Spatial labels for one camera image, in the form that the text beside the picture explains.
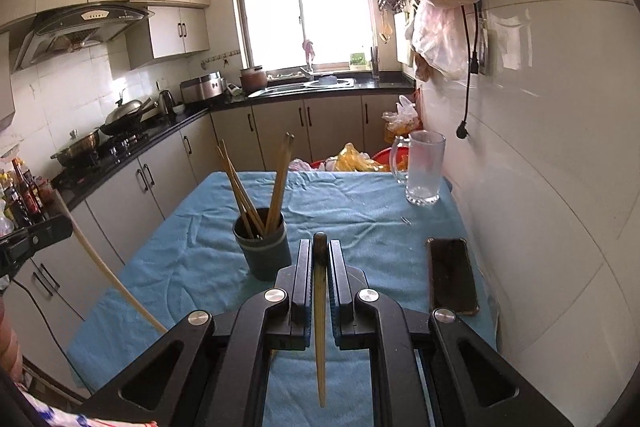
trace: pot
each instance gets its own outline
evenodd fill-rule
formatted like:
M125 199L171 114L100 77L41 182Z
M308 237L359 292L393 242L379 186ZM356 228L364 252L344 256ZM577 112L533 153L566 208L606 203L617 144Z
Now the pot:
M242 90L251 94L267 87L267 74L262 70L262 66L247 68L240 71L240 83Z
M94 129L91 133L81 138L78 138L78 131L74 129L69 133L69 136L71 137L70 144L51 156L52 160L58 160L63 167L72 166L76 158L94 152L100 145L98 129Z

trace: sink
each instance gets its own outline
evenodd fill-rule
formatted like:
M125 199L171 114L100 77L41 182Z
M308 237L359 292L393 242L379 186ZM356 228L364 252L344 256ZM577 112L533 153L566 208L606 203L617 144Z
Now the sink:
M293 94L296 92L315 92L326 91L331 89L344 89L345 87L353 87L355 80L353 78L339 78L336 84L322 85L318 80L310 82L300 82L297 84L285 84L283 86L265 87L264 89L252 92L247 98L258 98L260 96L273 96L278 94Z

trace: range hood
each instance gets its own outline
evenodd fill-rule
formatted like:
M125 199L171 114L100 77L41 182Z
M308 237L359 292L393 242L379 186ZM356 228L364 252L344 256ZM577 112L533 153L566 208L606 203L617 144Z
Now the range hood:
M14 71L108 42L149 14L148 10L124 4L76 6L41 13L22 42Z

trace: frying pan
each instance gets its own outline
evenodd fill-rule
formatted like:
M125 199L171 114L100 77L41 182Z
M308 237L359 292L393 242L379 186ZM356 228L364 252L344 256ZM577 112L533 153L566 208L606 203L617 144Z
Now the frying pan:
M148 98L139 108L137 108L137 110L130 112L129 114L124 114L111 123L106 123L100 126L100 130L107 136L116 136L127 132L137 126L142 120L142 115L155 108L156 105L156 103L152 103L151 99Z

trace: tiled wall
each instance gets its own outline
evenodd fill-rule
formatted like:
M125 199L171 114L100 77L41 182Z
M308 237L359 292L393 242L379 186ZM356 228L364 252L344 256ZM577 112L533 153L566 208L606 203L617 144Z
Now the tiled wall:
M640 359L640 13L631 0L482 0L490 74L424 84L501 308L502 352L577 427Z
M143 99L157 95L158 81L179 100L178 85L188 78L186 58L130 71L124 36L18 71L11 76L15 117L0 132L0 155L19 143L31 170L53 177L62 167L50 156L69 142L69 132L81 136L103 124L122 90L125 102Z

